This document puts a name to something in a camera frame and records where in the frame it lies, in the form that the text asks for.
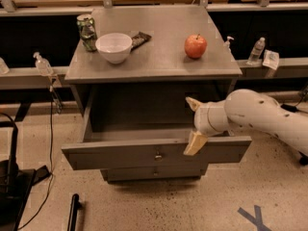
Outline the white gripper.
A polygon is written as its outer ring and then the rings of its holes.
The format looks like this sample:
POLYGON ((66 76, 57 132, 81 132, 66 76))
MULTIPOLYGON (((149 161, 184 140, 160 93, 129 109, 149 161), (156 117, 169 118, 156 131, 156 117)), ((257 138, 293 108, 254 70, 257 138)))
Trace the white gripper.
POLYGON ((191 131, 189 142, 184 150, 186 156, 195 155, 212 137, 227 131, 230 128, 227 114, 224 110, 224 101, 201 103, 187 97, 186 102, 194 111, 194 126, 197 131, 191 131))

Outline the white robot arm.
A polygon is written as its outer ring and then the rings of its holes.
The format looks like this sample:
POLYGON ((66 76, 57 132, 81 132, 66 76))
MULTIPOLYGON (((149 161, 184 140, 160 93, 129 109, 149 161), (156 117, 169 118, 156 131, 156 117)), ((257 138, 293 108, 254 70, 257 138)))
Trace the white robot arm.
POLYGON ((202 103, 191 97, 186 101, 194 111, 195 127, 184 150, 187 156, 195 155, 210 137, 240 126, 270 134, 308 155, 308 117, 282 109, 270 96, 243 89, 219 102, 202 103))

